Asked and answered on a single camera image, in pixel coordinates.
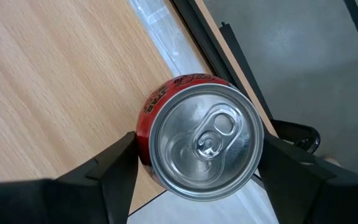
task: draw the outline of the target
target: red soda can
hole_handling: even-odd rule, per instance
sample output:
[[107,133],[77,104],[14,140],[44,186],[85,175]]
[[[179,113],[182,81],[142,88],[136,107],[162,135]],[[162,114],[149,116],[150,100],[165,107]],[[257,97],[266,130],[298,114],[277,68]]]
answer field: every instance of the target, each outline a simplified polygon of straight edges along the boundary
[[229,82],[207,74],[162,84],[136,127],[139,157],[153,180],[197,201],[240,189],[257,168],[263,138],[253,104]]

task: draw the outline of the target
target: wooden table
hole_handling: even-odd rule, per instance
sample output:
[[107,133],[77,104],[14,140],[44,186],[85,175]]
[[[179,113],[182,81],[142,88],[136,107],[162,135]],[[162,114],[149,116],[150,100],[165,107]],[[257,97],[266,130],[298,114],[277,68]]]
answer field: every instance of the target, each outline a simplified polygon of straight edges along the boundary
[[[209,73],[165,4],[170,22],[162,24],[176,26],[186,39],[178,45],[191,49],[181,54]],[[127,0],[0,1],[0,181],[58,177],[134,130],[146,96],[172,77],[168,65]],[[241,82],[274,133],[247,80]],[[140,166],[130,212],[162,191]]]

